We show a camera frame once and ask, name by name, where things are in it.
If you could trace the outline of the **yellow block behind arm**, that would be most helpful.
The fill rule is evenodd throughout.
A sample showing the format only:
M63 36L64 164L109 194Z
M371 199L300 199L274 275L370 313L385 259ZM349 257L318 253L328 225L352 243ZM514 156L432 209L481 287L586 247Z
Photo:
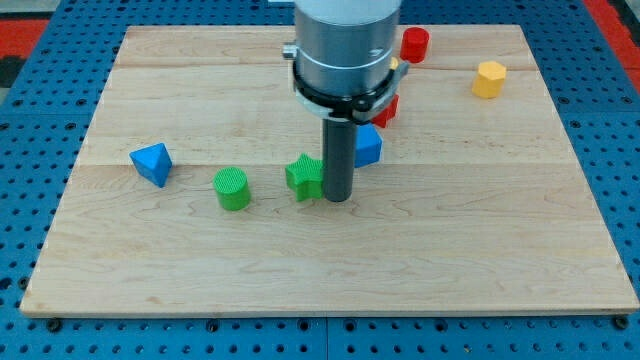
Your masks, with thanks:
M392 57L391 60L390 60L390 65L389 65L390 69L391 70L396 70L398 66L399 66L398 59L396 57Z

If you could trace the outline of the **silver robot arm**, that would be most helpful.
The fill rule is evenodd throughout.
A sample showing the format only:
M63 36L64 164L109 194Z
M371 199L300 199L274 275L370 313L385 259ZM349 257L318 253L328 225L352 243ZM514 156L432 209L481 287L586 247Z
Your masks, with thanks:
M409 65L391 67L401 0L296 0L296 99L327 120L370 122L391 102Z

